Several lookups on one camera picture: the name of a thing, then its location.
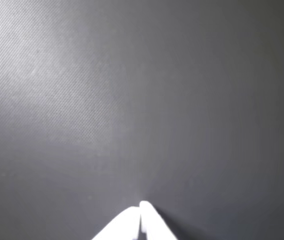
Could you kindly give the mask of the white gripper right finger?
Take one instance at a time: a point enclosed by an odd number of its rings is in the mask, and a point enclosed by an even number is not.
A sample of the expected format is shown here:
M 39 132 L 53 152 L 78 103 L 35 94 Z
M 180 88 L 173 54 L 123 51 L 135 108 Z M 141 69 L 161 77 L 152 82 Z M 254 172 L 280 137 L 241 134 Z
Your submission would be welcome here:
M 139 204 L 141 213 L 141 231 L 147 240 L 177 240 L 163 218 L 148 201 Z

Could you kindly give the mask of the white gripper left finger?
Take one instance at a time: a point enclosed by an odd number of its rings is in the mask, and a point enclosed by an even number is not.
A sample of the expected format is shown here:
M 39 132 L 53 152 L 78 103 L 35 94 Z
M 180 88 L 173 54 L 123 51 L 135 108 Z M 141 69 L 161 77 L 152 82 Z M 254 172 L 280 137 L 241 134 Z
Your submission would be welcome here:
M 92 240 L 137 240 L 140 218 L 140 208 L 131 206 L 112 219 Z

